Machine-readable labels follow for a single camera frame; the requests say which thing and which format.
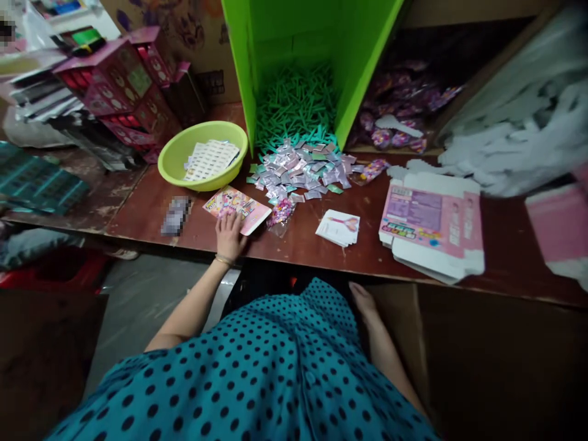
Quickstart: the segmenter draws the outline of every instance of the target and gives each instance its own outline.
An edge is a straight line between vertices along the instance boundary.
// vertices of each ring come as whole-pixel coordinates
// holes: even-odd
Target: polka dot dress
[[[433,440],[360,349],[353,314],[313,279],[209,333],[117,364],[54,440]]]

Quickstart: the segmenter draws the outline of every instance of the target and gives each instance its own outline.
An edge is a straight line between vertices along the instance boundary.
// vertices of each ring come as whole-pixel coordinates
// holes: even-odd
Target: pink toy box
[[[129,34],[129,40],[153,81],[160,86],[173,81],[177,64],[159,26],[137,29]]]
[[[157,143],[166,131],[173,135],[181,131],[178,119],[156,85],[151,86],[134,111],[103,116],[100,120],[124,144],[135,147]]]
[[[107,42],[95,54],[72,58],[53,73],[96,116],[132,111],[152,84],[128,39]]]

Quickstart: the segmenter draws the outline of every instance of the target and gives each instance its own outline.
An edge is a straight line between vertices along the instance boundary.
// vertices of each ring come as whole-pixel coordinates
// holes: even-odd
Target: woman's hand
[[[240,236],[243,220],[235,212],[216,221],[216,252],[235,261],[247,244],[247,236]]]

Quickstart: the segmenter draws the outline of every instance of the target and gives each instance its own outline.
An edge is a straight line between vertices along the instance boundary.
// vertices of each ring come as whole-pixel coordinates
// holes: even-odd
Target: white card
[[[239,154],[239,148],[231,143],[210,140],[196,143],[188,157],[185,181],[201,181],[222,173]]]

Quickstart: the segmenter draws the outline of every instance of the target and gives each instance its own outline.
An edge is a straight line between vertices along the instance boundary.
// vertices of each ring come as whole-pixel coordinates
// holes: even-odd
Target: wooden table
[[[214,108],[211,119],[233,121],[245,128],[240,104]],[[366,153],[356,155],[363,160],[382,156]],[[391,164],[398,165],[404,165],[409,158],[404,155],[386,155]],[[245,183],[250,163],[251,159],[247,156],[232,186],[266,203],[264,192]],[[94,176],[93,173],[96,172],[88,169],[87,175],[81,177],[86,179]],[[112,173],[110,176],[102,173],[92,179],[96,180],[92,194],[64,217],[19,214],[10,218],[188,250],[216,250],[215,218],[202,209],[214,192],[196,193],[172,186],[160,176],[155,166],[148,167],[144,172]],[[388,184],[389,179],[382,175],[367,186],[353,185],[342,195],[328,193],[320,200],[298,204],[285,236],[280,239],[261,228],[251,238],[246,256],[401,281],[438,284],[395,261],[390,250],[380,243],[378,229]],[[182,235],[177,238],[161,237],[160,228],[168,206],[173,197],[181,195],[187,195],[193,201]],[[578,283],[554,275],[543,262],[523,200],[482,198],[486,271],[481,276],[467,277],[457,286],[587,308],[588,295],[579,288]],[[357,244],[343,249],[315,235],[328,209],[360,216]]]

